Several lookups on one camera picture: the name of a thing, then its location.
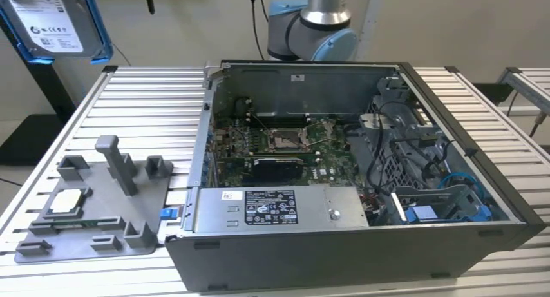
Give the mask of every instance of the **blue latch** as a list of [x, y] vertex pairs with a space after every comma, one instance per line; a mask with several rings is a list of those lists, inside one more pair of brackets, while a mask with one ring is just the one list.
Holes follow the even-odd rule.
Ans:
[[161, 210], [161, 220], [177, 220], [178, 219], [178, 209], [165, 208]]

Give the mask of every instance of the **warning label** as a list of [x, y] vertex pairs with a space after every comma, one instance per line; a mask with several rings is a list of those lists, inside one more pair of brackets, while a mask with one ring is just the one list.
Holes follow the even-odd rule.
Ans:
[[245, 209], [249, 225], [298, 224], [294, 191], [246, 191]]

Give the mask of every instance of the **slotted metal worktable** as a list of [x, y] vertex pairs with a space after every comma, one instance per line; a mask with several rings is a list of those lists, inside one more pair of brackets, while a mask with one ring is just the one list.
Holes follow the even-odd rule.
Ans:
[[[550, 158], [461, 73], [417, 68], [489, 158], [550, 224]], [[188, 292], [165, 248], [149, 256], [17, 265], [14, 253], [54, 190], [63, 155], [103, 160], [101, 135], [143, 160], [163, 155], [176, 171], [166, 204], [184, 204], [197, 137], [202, 68], [119, 68], [103, 73], [45, 159], [0, 218], [0, 292], [14, 296], [176, 296]], [[161, 237], [178, 229], [162, 223]], [[519, 250], [495, 253], [459, 279], [296, 289], [233, 296], [550, 296], [550, 228]]]
[[525, 98], [550, 114], [550, 68], [507, 68], [500, 80], [525, 96]]

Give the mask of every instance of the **motherboard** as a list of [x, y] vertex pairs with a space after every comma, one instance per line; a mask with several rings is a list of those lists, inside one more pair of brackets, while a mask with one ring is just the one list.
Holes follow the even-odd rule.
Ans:
[[364, 184], [345, 124], [337, 117], [217, 121], [221, 187]]

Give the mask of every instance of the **gray plastic bracket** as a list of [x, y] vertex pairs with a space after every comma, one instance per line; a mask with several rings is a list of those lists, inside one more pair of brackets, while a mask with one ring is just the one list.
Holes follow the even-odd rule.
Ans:
[[121, 241], [115, 235], [94, 236], [90, 245], [97, 251], [118, 251], [122, 247]]
[[35, 242], [21, 242], [17, 247], [17, 251], [23, 256], [31, 255], [47, 255], [50, 254], [50, 249], [53, 246], [46, 242], [46, 240], [35, 241]]
[[45, 219], [53, 219], [53, 220], [69, 220], [73, 218], [82, 218], [83, 217], [83, 208], [82, 207], [77, 207], [74, 212], [70, 213], [58, 213], [58, 214], [53, 214], [53, 215], [45, 215], [43, 218]]
[[141, 228], [142, 229], [138, 231], [131, 222], [127, 223], [127, 227], [125, 228], [125, 241], [131, 248], [149, 247], [157, 242], [157, 236], [149, 228], [147, 223], [145, 223]]
[[41, 222], [42, 223], [39, 224], [37, 224], [35, 222], [31, 222], [31, 225], [29, 226], [29, 230], [35, 236], [55, 235], [59, 233], [59, 229], [57, 229], [53, 224], [49, 224], [49, 222], [54, 223], [54, 220], [41, 221]]
[[106, 221], [106, 222], [99, 222], [98, 223], [98, 227], [103, 230], [103, 231], [118, 231], [118, 230], [123, 230], [127, 223], [125, 221], [125, 219], [121, 216], [114, 216], [114, 217], [102, 217], [101, 219], [107, 219], [111, 218], [111, 221]]
[[138, 187], [131, 179], [137, 172], [137, 166], [130, 156], [125, 160], [119, 151], [119, 137], [115, 135], [103, 135], [98, 138], [95, 149], [106, 156], [110, 163], [110, 173], [119, 181], [121, 188], [127, 196], [138, 193]]
[[146, 161], [146, 171], [149, 179], [165, 179], [170, 175], [169, 168], [162, 156], [147, 157]]
[[58, 172], [66, 181], [82, 181], [79, 169], [90, 168], [82, 155], [67, 155], [58, 165]]

